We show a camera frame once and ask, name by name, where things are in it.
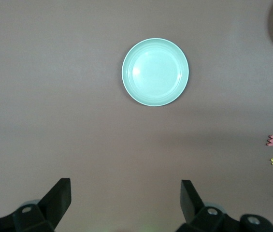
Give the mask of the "green plate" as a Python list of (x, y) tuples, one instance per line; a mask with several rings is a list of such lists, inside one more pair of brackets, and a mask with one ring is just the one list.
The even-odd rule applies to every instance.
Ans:
[(178, 45), (163, 38), (150, 38), (127, 52), (121, 74), (125, 90), (136, 102), (160, 107), (184, 92), (189, 64)]

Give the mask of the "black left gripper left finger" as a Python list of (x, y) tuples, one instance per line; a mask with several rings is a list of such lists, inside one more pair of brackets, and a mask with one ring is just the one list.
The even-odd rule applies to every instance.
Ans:
[(0, 232), (55, 232), (71, 202), (71, 180), (61, 178), (41, 200), (25, 202), (0, 218)]

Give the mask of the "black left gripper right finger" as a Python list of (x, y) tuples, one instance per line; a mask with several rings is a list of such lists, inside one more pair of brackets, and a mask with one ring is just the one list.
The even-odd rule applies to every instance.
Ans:
[(273, 232), (273, 224), (262, 216), (244, 214), (237, 221), (206, 206), (190, 180), (181, 181), (180, 206), (186, 222), (175, 232)]

